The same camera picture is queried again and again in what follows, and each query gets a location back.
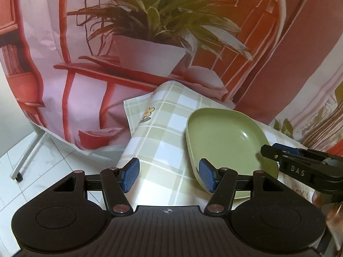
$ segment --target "yellow flower print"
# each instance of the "yellow flower print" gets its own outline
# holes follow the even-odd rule
[[[144,123],[149,121],[151,118],[151,113],[155,111],[155,107],[149,107],[143,114],[143,117],[139,123]]]

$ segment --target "blue gripper pad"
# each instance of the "blue gripper pad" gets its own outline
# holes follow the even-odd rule
[[[124,172],[124,180],[121,184],[121,189],[123,192],[129,192],[130,189],[132,188],[134,182],[138,178],[139,175],[139,159],[138,158],[133,158],[130,160],[130,162],[127,164],[129,167],[127,170]]]
[[[286,152],[294,154],[294,155],[302,156],[301,153],[296,148],[288,147],[286,145],[282,145],[279,143],[275,143],[272,147],[286,151]]]
[[[216,188],[214,171],[202,159],[199,161],[199,176],[208,192],[214,192]]]

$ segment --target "crosshair logo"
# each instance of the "crosshair logo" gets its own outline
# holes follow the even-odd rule
[[[163,212],[166,214],[170,214],[173,212],[173,210],[172,209],[164,209]]]

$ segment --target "printed backdrop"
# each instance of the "printed backdrop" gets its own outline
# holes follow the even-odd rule
[[[0,61],[18,104],[80,149],[125,147],[123,101],[175,80],[343,153],[343,0],[0,4]]]

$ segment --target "white wall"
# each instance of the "white wall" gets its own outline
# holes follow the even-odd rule
[[[0,156],[32,131],[30,122],[8,86],[0,63]]]

